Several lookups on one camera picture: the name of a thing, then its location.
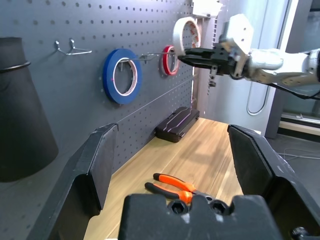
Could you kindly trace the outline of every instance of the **wall hook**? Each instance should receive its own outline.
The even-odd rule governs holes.
[[[92,53],[92,50],[87,50],[87,49],[82,49],[82,48],[76,48],[75,46],[75,40],[73,40],[72,38],[69,39],[70,41],[70,46],[71,49],[69,52],[64,52],[61,50],[60,46],[59,46],[59,41],[56,40],[54,42],[55,48],[58,52],[63,53],[64,55],[80,55],[80,54],[90,54]]]

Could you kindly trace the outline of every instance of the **pegboard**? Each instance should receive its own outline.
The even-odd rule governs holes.
[[[63,167],[96,128],[118,123],[113,172],[154,137],[154,128],[175,109],[191,105],[192,68],[180,64],[176,76],[162,72],[159,57],[141,61],[137,98],[119,105],[107,98],[102,67],[117,48],[137,56],[162,52],[172,43],[179,18],[191,16],[189,0],[2,0],[0,37],[21,37],[32,81],[59,148],[57,158],[25,179],[0,183],[0,239],[24,240]],[[90,54],[65,56],[69,38]],[[191,46],[186,29],[185,47]],[[118,72],[119,89],[128,82]]]

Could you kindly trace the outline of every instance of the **wooden table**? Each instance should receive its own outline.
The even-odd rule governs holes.
[[[91,218],[84,240],[117,238],[125,197],[147,193],[145,182],[154,182],[154,173],[193,183],[199,191],[227,204],[233,196],[242,195],[227,127],[225,123],[200,118],[178,143],[152,139],[112,175],[104,209]]]

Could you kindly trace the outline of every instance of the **red tape roll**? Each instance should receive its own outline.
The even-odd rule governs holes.
[[[170,52],[173,52],[174,50],[175,50],[175,47],[173,45],[168,45],[164,48],[163,52],[170,53]],[[164,54],[162,57],[163,69],[167,75],[173,76],[173,75],[176,75],[178,72],[180,61],[178,60],[177,56],[174,56],[175,57],[174,68],[173,70],[171,70],[169,67],[169,55],[170,54]]]

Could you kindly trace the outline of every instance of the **blue tape roll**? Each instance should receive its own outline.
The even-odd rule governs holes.
[[[118,104],[131,103],[138,95],[142,84],[142,70],[138,60],[131,60],[128,63],[133,72],[133,81],[129,90],[120,93],[115,84],[115,69],[121,59],[136,59],[137,56],[129,49],[119,48],[113,50],[106,58],[103,66],[103,88],[106,95]]]

